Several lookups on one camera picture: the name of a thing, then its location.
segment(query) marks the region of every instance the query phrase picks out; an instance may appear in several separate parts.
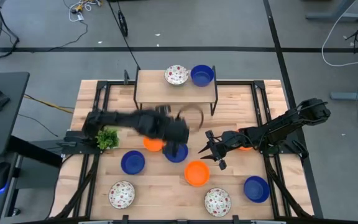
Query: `orange bowl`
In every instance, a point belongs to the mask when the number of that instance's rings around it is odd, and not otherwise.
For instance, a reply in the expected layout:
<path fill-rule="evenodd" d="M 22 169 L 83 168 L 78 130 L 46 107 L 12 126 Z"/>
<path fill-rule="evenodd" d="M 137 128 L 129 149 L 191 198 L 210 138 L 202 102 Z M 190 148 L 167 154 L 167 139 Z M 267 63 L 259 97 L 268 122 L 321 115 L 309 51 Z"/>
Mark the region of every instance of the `orange bowl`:
<path fill-rule="evenodd" d="M 143 138 L 143 145 L 151 152 L 158 152 L 163 148 L 164 142 L 161 139 Z"/>
<path fill-rule="evenodd" d="M 185 179 L 195 187 L 206 184 L 209 180 L 209 168 L 202 161 L 192 161 L 185 169 Z"/>
<path fill-rule="evenodd" d="M 249 151 L 252 149 L 252 147 L 239 147 L 240 150 L 243 150 L 243 151 Z"/>

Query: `wooden table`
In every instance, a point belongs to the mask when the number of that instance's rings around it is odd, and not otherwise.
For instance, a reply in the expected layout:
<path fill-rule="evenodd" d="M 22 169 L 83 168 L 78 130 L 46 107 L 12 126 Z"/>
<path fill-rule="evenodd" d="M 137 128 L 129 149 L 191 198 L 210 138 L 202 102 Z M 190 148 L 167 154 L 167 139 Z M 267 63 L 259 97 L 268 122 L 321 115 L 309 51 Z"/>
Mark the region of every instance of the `wooden table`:
<path fill-rule="evenodd" d="M 272 118 L 276 118 L 287 110 L 283 89 L 280 80 L 264 80 L 264 82 L 271 115 Z M 96 83 L 97 80 L 83 80 L 81 82 L 71 130 L 80 130 L 86 115 L 91 111 Z M 123 215 L 129 215 L 131 220 L 218 219 L 212 217 L 204 207 L 205 193 L 213 187 L 226 190 L 232 198 L 231 211 L 220 219 L 231 219 L 232 215 L 238 215 L 243 220 L 272 219 L 270 199 L 264 203 L 254 203 L 248 200 L 242 191 L 242 186 L 249 176 L 259 175 L 266 179 L 263 158 L 254 150 L 235 150 L 228 153 L 225 158 L 227 162 L 225 170 L 220 170 L 216 162 L 205 160 L 209 165 L 211 177 L 209 182 L 202 187 L 192 187 L 184 178 L 183 171 L 187 163 L 209 154 L 208 152 L 198 154 L 198 151 L 204 147 L 207 141 L 205 131 L 211 129 L 218 136 L 226 130 L 257 125 L 249 87 L 244 85 L 218 85 L 218 93 L 219 103 L 215 115 L 212 117 L 206 114 L 201 130 L 190 134 L 188 141 L 189 155 L 185 161 L 179 164 L 169 162 L 161 152 L 149 152 L 144 149 L 142 145 L 143 137 L 132 129 L 119 128 L 120 148 L 106 151 L 100 157 L 91 219 L 120 220 Z M 258 94 L 259 104 L 263 105 L 259 91 Z M 133 95 L 133 86 L 114 85 L 110 89 L 108 109 L 134 110 Z M 173 105 L 172 113 L 175 114 L 180 106 Z M 204 105 L 203 109 L 209 110 L 207 105 Z M 266 122 L 263 110 L 261 112 L 263 122 Z M 200 120 L 199 114 L 195 111 L 186 111 L 183 115 L 190 127 L 196 126 Z M 120 167 L 122 156 L 131 149 L 140 151 L 146 158 L 145 169 L 139 175 L 125 175 Z M 301 161 L 294 154 L 281 154 L 280 158 L 288 190 L 308 213 L 313 214 Z M 73 156 L 62 167 L 51 216 L 60 212 L 75 192 L 81 162 L 82 156 Z M 133 204 L 123 210 L 113 208 L 108 200 L 109 189 L 119 180 L 131 182 L 136 191 Z M 283 203 L 277 187 L 276 194 L 280 214 L 284 215 Z M 85 210 L 87 192 L 84 196 L 81 204 L 82 213 L 80 214 L 83 214 Z"/>

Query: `wooden shelf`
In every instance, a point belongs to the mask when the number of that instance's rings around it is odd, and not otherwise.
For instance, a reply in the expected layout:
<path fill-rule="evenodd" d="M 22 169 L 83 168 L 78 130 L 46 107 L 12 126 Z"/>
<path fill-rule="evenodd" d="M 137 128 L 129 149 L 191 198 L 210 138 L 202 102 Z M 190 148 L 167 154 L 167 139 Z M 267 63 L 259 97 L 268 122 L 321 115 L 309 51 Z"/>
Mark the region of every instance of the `wooden shelf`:
<path fill-rule="evenodd" d="M 169 84 L 164 70 L 139 70 L 135 100 L 138 103 L 214 103 L 215 81 L 198 87 L 191 77 L 180 86 Z"/>

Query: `floral pattern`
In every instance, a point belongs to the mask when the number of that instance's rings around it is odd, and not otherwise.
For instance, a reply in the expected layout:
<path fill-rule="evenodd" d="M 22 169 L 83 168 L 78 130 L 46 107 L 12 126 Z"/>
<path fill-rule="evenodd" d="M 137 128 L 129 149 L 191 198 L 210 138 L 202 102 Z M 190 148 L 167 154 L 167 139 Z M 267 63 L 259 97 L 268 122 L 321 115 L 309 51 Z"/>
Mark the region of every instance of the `floral pattern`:
<path fill-rule="evenodd" d="M 131 205 L 135 199 L 135 188 L 128 181 L 115 183 L 109 192 L 111 206 L 116 209 L 124 209 Z"/>
<path fill-rule="evenodd" d="M 180 85 L 188 79 L 189 71 L 181 65 L 172 65 L 166 69 L 164 77 L 167 82 L 173 85 Z"/>
<path fill-rule="evenodd" d="M 204 204 L 209 214 L 215 217 L 223 217 L 230 211 L 231 199 L 225 190 L 213 188 L 206 193 Z"/>

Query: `leafy vegetable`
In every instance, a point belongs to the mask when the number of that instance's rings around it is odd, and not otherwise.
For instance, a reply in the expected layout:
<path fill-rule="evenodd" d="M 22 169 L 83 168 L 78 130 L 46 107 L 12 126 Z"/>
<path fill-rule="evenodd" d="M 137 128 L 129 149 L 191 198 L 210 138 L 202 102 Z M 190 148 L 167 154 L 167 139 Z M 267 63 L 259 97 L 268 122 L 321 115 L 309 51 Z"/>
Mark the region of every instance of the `leafy vegetable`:
<path fill-rule="evenodd" d="M 105 150 L 107 148 L 111 149 L 118 146 L 119 143 L 117 130 L 115 129 L 100 130 L 96 139 L 98 140 L 98 146 L 101 150 Z"/>

